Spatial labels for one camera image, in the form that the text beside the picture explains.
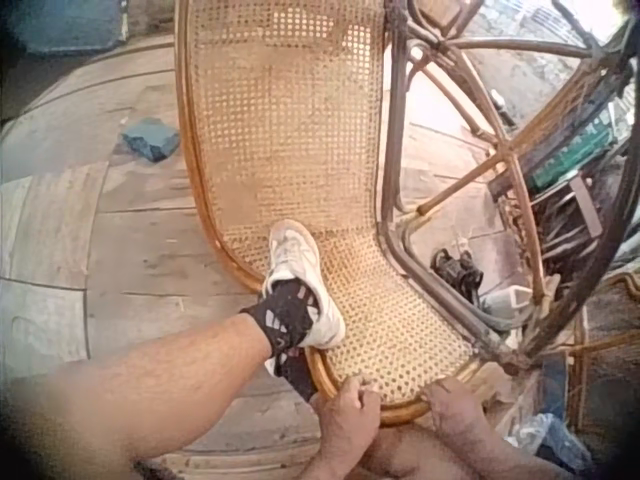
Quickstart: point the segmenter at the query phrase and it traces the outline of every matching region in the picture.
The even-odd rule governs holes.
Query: wooden floor
[[[150,164],[119,140],[143,117],[178,126],[172,47],[135,47],[74,71],[2,132],[5,376],[109,355],[223,319],[253,300],[206,242],[181,151]],[[485,152],[426,80],[414,85],[410,102],[402,188],[417,200]],[[419,231],[416,248],[428,259],[460,236],[485,271],[483,291],[517,276],[513,239],[483,181]],[[285,382],[260,372],[213,430],[166,461],[187,478],[293,478],[318,437],[310,408]]]

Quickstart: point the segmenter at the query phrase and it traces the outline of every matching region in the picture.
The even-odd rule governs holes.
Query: woven cane seat
[[[180,12],[185,153],[214,245],[240,278],[259,279],[273,223],[311,231],[347,323],[326,353],[337,382],[368,374],[394,406],[455,373],[470,345],[376,237],[383,0],[201,0]]]

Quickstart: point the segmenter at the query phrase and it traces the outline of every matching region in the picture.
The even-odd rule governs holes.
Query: hand
[[[482,405],[457,378],[436,380],[424,387],[420,396],[431,407],[436,432],[450,446],[484,438],[491,432]]]
[[[378,434],[380,396],[361,377],[351,377],[317,410],[322,433],[319,460],[341,478],[358,464]]]

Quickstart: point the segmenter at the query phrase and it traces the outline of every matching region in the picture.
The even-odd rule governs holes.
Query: curved rattan frame
[[[205,176],[202,171],[202,163],[200,162],[200,159],[202,158],[200,141],[195,128],[193,92],[191,90],[191,82],[189,79],[189,69],[187,68],[187,65],[189,65],[190,62],[187,38],[188,7],[189,2],[187,0],[179,1],[176,5],[175,58],[178,107],[180,125],[183,134],[184,157],[192,185],[193,195],[205,234],[212,247],[217,252],[223,265],[249,289],[258,291],[262,279],[255,275],[248,265],[246,265],[242,259],[238,258],[222,241],[221,235],[216,226],[216,220],[213,218],[211,213],[213,210],[210,205],[209,197],[206,194],[204,184]],[[526,368],[530,365],[531,357],[539,353],[542,347],[550,342],[555,336],[554,332],[563,328],[571,318],[569,317],[562,321],[556,321],[552,325],[552,328],[547,328],[546,330],[543,329],[544,331],[542,333],[535,334],[533,341],[530,341],[521,350],[521,353],[524,355],[518,355],[511,349],[507,348],[500,337],[486,326],[481,319],[481,312],[471,307],[448,285],[444,284],[435,275],[431,274],[427,268],[416,261],[416,258],[412,258],[410,249],[406,249],[402,242],[404,234],[403,229],[407,225],[411,225],[411,222],[420,222],[439,204],[469,184],[477,176],[482,175],[482,173],[493,168],[500,162],[507,163],[508,170],[512,172],[512,182],[515,187],[516,196],[520,201],[521,206],[524,206],[523,212],[525,216],[525,228],[529,232],[535,232],[535,221],[533,219],[531,205],[526,192],[524,178],[514,152],[514,145],[516,145],[517,142],[507,138],[504,129],[500,124],[498,114],[491,104],[488,94],[479,80],[477,73],[460,50],[460,46],[465,48],[474,48],[474,46],[476,48],[484,48],[484,46],[487,45],[487,41],[480,39],[475,44],[473,42],[469,44],[467,40],[467,43],[465,44],[462,39],[460,39],[457,40],[457,44],[455,41],[452,41],[450,44],[444,45],[442,39],[438,38],[437,34],[430,31],[427,25],[417,25],[408,18],[406,0],[387,0],[387,23],[389,25],[392,39],[393,62],[387,150],[383,173],[382,210],[379,231],[381,246],[383,246],[383,250],[385,252],[388,251],[400,267],[404,269],[405,272],[409,274],[409,276],[433,298],[439,307],[439,310],[442,313],[445,313],[445,318],[450,321],[466,338],[471,339],[473,343],[479,347],[481,356],[484,360],[491,359],[498,361],[513,372],[520,368]],[[472,131],[475,130],[474,133],[476,133],[480,138],[495,142],[498,151],[492,158],[474,168],[452,186],[445,189],[436,197],[424,202],[420,207],[418,207],[415,214],[413,214],[413,219],[408,223],[404,223],[402,228],[398,228],[393,218],[394,205],[398,199],[398,179],[402,153],[404,108],[408,82],[406,64],[410,61],[410,35],[414,37],[414,40],[412,40],[414,44],[416,42],[415,38],[417,38],[417,41],[421,43],[425,50],[433,49],[436,53],[434,56],[436,63],[442,63],[448,70],[451,70],[451,62],[453,61],[453,66],[455,67],[455,65],[458,65],[458,69],[462,70],[461,77],[466,81],[466,90],[471,90],[471,94],[474,99],[479,102],[479,106],[481,107],[480,109],[488,119],[490,125],[494,129],[494,132],[484,132],[479,128],[474,129],[474,126],[471,124],[470,127],[472,128]],[[564,47],[561,45],[559,46],[558,44],[549,45],[545,42],[542,43],[542,45],[537,46],[538,50],[536,50],[536,45],[531,42],[518,43],[518,41],[515,41],[514,43],[514,41],[503,41],[501,39],[498,39],[497,42],[494,40],[492,46],[495,48],[509,48],[509,45],[511,45],[515,49],[524,49],[529,51],[549,52],[550,50],[553,50],[553,53],[565,54],[578,58],[584,58],[586,56],[585,52],[588,52],[589,55],[594,53],[594,49],[592,48],[576,50],[578,47],[564,46],[567,48],[563,49]],[[460,105],[454,106],[458,109],[462,108]],[[549,114],[550,112],[548,109],[543,109],[543,112],[536,116],[536,118],[531,122],[533,125],[532,128],[535,130],[535,126],[537,125],[536,122],[539,123],[541,121],[541,116],[544,117],[544,115],[548,116]],[[528,128],[523,129],[527,135],[530,135],[530,130],[531,129]],[[539,261],[540,248],[539,245],[537,245],[537,236],[533,235],[530,238],[534,239],[533,245],[530,245],[529,252],[534,264],[534,297],[535,301],[538,304],[541,304],[545,299],[546,294],[544,290],[544,278],[541,262]],[[314,381],[318,385],[319,389],[328,395],[334,395],[337,391],[338,384],[336,379],[332,378],[330,369],[327,368],[325,355],[322,352],[315,351],[313,349],[309,349],[307,353],[310,369]],[[458,372],[458,376],[461,379],[469,378],[477,368],[479,368],[479,361],[477,358],[474,358]],[[425,413],[426,409],[427,406],[417,400],[401,405],[394,405],[393,407],[383,410],[382,422],[387,425],[404,423]]]

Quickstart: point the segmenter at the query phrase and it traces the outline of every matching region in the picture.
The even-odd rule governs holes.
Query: white sneaker
[[[320,252],[309,231],[294,220],[277,222],[269,234],[269,253],[271,265],[262,287],[264,295],[272,292],[274,283],[297,278],[318,301],[318,309],[307,307],[313,327],[300,346],[327,349],[338,345],[346,331],[344,319],[322,281]]]

